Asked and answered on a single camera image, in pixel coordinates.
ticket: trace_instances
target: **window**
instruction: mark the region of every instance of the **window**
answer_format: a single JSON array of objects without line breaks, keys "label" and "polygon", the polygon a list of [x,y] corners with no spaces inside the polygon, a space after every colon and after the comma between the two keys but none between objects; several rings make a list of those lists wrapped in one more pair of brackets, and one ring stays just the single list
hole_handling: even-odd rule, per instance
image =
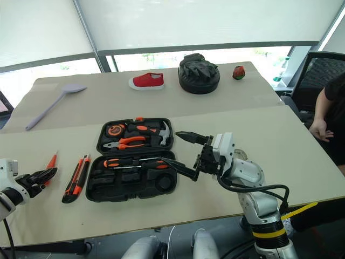
[{"label": "window", "polygon": [[246,47],[238,49],[179,51],[144,54],[115,55],[119,71],[166,69],[178,67],[184,56],[201,53],[206,60],[215,64],[251,61],[260,74],[274,85],[273,77],[284,62],[291,46]]},{"label": "window", "polygon": [[16,107],[38,78],[92,73],[100,73],[94,58],[14,70],[0,73],[0,91]]}]

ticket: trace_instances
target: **table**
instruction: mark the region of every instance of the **table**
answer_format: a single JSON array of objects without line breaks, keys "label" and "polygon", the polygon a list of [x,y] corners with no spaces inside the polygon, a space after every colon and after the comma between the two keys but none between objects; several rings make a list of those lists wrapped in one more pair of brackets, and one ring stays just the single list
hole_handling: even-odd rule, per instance
[{"label": "table", "polygon": [[[233,132],[237,148],[263,168],[267,184],[289,186],[290,206],[344,196],[345,178],[288,106],[172,117],[170,120],[175,131],[205,135]],[[95,203],[86,199],[84,189],[75,202],[61,203],[77,159],[88,152],[93,159],[100,156],[95,147],[101,126],[0,134],[0,157],[17,159],[20,174],[44,168],[52,154],[59,150],[59,170],[51,184],[28,204],[18,206],[8,218],[17,246],[242,213],[237,195],[219,186],[211,175],[202,173],[197,182],[179,175],[173,193],[151,199]],[[191,167],[201,148],[176,138],[172,151],[180,162]],[[4,231],[0,224],[0,233]],[[8,246],[5,234],[0,236],[0,245]]]},{"label": "table", "polygon": [[[232,78],[237,65],[245,67],[246,76],[242,80]],[[219,71],[218,88],[204,95],[183,90],[178,83],[177,68],[37,79],[3,131],[24,132],[25,126],[57,99],[66,84],[81,84],[88,89],[64,97],[32,131],[103,124],[139,116],[179,117],[284,104],[251,62],[222,64]],[[163,73],[165,88],[159,91],[129,88],[130,78],[147,72]]]}]

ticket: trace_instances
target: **robotic arm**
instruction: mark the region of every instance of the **robotic arm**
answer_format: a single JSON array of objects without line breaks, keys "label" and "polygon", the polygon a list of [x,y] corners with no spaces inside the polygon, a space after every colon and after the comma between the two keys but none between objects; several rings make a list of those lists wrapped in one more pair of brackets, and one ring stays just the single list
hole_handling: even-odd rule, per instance
[{"label": "robotic arm", "polygon": [[[288,239],[281,221],[276,199],[278,197],[283,200],[281,209],[284,209],[287,205],[288,188],[283,185],[267,186],[260,166],[253,161],[235,158],[232,133],[218,134],[213,146],[213,136],[205,137],[193,132],[177,132],[176,135],[188,142],[203,145],[194,164],[195,170],[175,160],[162,160],[193,181],[197,181],[199,172],[202,171],[215,175],[225,189],[237,192],[256,241],[256,251],[261,258],[297,259],[293,243]],[[285,188],[285,197],[268,191],[275,188]]]},{"label": "robotic arm", "polygon": [[57,168],[18,175],[18,162],[0,159],[0,221],[16,210],[16,205],[25,204],[44,188],[54,177]]}]

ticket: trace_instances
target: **red shoe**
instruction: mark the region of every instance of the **red shoe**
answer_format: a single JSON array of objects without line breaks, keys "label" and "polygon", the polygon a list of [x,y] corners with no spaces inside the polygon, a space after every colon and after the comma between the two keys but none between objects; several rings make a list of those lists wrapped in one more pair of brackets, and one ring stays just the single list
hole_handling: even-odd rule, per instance
[{"label": "red shoe", "polygon": [[147,73],[129,80],[130,88],[135,90],[158,90],[164,87],[163,74]]}]

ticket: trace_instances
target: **black shirt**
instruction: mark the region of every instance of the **black shirt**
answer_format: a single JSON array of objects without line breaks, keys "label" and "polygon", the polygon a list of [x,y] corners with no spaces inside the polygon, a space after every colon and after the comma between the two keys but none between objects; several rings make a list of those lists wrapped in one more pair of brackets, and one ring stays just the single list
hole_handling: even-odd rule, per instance
[{"label": "black shirt", "polygon": [[345,143],[345,73],[327,84],[325,95],[334,101],[326,116],[327,129],[334,132],[337,140]]}]

